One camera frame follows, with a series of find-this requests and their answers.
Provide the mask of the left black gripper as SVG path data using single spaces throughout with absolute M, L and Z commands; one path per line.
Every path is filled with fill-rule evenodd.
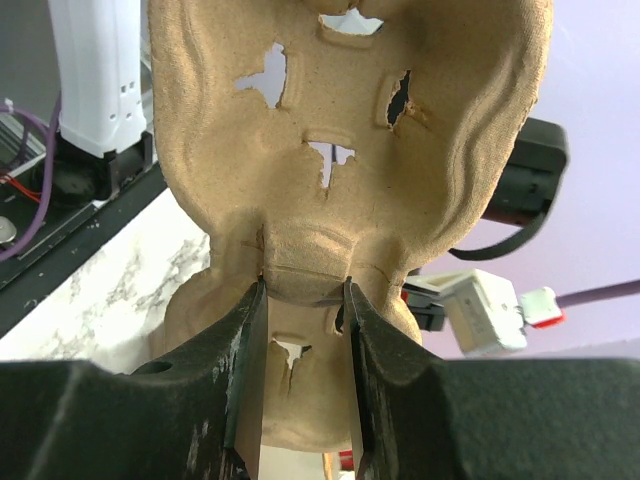
M 518 230 L 494 245 L 472 250 L 452 248 L 449 253 L 459 260 L 493 260 L 524 246 L 544 225 L 568 160 L 565 129 L 555 123 L 527 119 L 482 215 L 484 220 L 516 226 Z

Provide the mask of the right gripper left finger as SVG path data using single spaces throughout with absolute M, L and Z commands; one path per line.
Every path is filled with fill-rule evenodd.
M 1 366 L 5 479 L 254 479 L 267 292 L 131 374 L 86 360 Z

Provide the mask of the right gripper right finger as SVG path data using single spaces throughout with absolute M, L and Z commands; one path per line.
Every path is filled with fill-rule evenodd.
M 443 360 L 344 285 L 359 479 L 635 479 L 639 363 Z

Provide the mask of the single brown pulp carrier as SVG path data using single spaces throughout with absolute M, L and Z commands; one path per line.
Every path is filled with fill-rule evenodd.
M 484 213 L 537 101 L 548 1 L 152 1 L 156 151 L 210 238 L 156 353 L 258 279 L 269 345 L 262 441 L 350 446 L 343 284 L 414 343 L 407 274 Z

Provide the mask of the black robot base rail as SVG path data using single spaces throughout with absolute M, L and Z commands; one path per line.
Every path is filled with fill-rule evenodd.
M 1 264 L 1 332 L 7 334 L 166 188 L 153 136 L 94 158 L 59 139 L 43 224 Z

